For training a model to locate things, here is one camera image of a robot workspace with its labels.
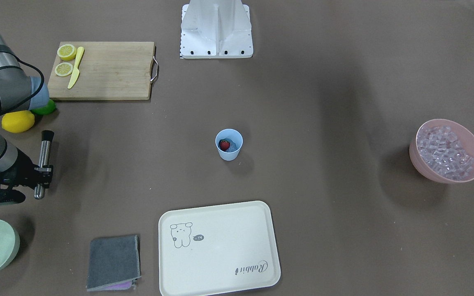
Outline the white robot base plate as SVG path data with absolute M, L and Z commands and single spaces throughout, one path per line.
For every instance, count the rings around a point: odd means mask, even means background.
M 191 0 L 181 9 L 182 59 L 251 58 L 250 8 L 240 0 Z

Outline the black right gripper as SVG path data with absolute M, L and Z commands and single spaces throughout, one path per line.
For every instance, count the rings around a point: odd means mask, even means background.
M 41 185 L 49 189 L 53 174 L 53 165 L 39 167 L 18 150 L 15 163 L 8 170 L 0 172 L 0 205 L 20 204 L 25 201 L 25 194 L 15 189 L 19 186 L 34 189 Z

